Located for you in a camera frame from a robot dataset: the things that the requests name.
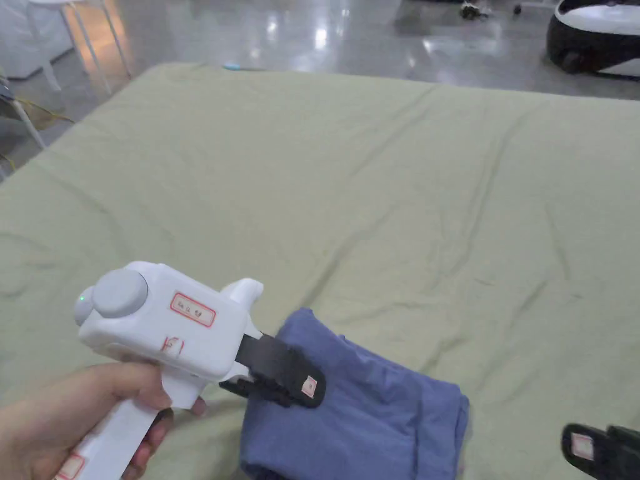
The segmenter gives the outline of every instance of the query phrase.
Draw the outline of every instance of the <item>blue cloth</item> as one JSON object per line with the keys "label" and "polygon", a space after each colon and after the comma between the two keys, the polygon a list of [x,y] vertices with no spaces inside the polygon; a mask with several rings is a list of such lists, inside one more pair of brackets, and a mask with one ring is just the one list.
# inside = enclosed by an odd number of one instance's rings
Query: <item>blue cloth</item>
{"label": "blue cloth", "polygon": [[452,480],[467,428],[457,385],[408,370],[332,333],[307,308],[277,337],[324,372],[316,409],[251,396],[240,460],[255,480]]}

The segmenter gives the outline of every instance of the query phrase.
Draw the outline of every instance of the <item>human hand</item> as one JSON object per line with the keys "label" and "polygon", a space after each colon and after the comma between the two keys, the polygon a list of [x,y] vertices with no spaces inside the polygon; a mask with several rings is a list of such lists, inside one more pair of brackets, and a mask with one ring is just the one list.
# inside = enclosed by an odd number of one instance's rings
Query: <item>human hand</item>
{"label": "human hand", "polygon": [[[160,370],[149,364],[89,367],[0,410],[0,478],[51,480],[72,449],[124,399],[160,410],[122,478],[140,478],[173,424]],[[204,414],[198,398],[191,411]]]}

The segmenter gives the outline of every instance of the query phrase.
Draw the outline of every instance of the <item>black clip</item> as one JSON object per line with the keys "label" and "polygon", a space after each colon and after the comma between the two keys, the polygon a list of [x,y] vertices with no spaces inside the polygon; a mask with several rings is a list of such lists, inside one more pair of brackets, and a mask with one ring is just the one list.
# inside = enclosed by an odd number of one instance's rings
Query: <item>black clip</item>
{"label": "black clip", "polygon": [[569,424],[562,434],[564,458],[598,480],[640,478],[640,432],[609,426],[607,431]]}
{"label": "black clip", "polygon": [[248,397],[257,392],[284,407],[295,403],[317,408],[324,399],[324,374],[302,352],[269,335],[259,339],[245,335],[236,362],[248,367],[255,380],[221,382],[220,387],[231,393]]}

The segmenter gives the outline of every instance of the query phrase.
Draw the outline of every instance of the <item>shiny floor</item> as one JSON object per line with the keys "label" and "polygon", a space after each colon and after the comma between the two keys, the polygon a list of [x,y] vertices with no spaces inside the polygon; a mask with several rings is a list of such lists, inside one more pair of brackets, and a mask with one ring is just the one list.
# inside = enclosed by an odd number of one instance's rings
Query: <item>shiny floor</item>
{"label": "shiny floor", "polygon": [[[494,0],[487,20],[459,5],[405,0],[109,0],[134,75],[163,62],[235,64],[268,70],[338,72],[483,88],[640,99],[635,81],[570,76],[544,55],[550,10],[511,14]],[[102,12],[81,10],[115,90],[129,78]],[[72,29],[79,36],[77,25]],[[61,93],[42,74],[13,82],[22,96],[75,120],[108,99],[86,46],[54,63]],[[37,152],[21,125],[0,124],[0,153],[20,165]],[[43,132],[47,143],[68,124]]]}

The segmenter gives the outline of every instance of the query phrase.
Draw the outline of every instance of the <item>white handheld device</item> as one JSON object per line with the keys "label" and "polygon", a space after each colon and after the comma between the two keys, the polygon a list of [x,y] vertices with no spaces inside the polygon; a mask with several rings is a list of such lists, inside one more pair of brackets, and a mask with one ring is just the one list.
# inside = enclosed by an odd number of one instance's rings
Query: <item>white handheld device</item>
{"label": "white handheld device", "polygon": [[[244,278],[217,292],[163,264],[132,262],[87,288],[74,308],[82,342],[116,360],[162,365],[175,408],[191,408],[207,383],[283,406],[319,406],[322,372],[253,325],[263,285]],[[157,410],[125,400],[74,449],[55,480],[118,480]]]}

